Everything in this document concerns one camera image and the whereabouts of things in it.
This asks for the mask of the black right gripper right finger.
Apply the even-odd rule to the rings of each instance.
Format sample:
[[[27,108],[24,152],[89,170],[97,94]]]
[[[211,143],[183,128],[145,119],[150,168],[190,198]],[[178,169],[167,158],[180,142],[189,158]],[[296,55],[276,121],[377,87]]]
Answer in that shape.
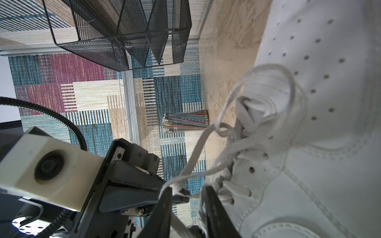
[[[240,234],[234,227],[212,186],[206,186],[202,189],[201,198],[205,203],[207,237],[240,238]]]

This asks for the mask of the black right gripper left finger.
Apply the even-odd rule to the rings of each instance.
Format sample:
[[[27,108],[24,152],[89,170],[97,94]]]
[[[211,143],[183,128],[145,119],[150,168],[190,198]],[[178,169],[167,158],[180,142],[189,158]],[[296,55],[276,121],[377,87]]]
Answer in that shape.
[[[173,205],[172,188],[167,187],[161,194],[153,212],[138,235],[138,238],[170,237],[171,214]]]

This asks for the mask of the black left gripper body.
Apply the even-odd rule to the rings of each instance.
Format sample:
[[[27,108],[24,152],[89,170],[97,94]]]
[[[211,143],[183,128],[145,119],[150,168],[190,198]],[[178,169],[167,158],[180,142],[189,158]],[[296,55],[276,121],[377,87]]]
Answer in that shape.
[[[157,175],[159,157],[125,139],[112,142],[83,209],[65,238],[124,238],[130,217],[150,217],[165,180]],[[190,192],[173,195],[188,203]]]

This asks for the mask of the white leather sneaker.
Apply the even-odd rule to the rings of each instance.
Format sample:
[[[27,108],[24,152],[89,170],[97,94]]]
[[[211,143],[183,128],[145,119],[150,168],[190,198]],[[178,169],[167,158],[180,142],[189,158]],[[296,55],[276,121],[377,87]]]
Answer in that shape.
[[[200,175],[220,237],[380,237],[380,1],[273,1],[254,67],[165,188],[213,132],[228,142]]]

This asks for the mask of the cup of coloured pencils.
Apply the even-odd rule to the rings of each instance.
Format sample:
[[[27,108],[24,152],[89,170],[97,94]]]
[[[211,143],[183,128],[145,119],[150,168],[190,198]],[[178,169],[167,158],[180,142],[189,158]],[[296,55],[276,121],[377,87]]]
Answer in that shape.
[[[165,114],[162,119],[164,132],[180,133],[185,131],[203,131],[209,127],[207,110]]]

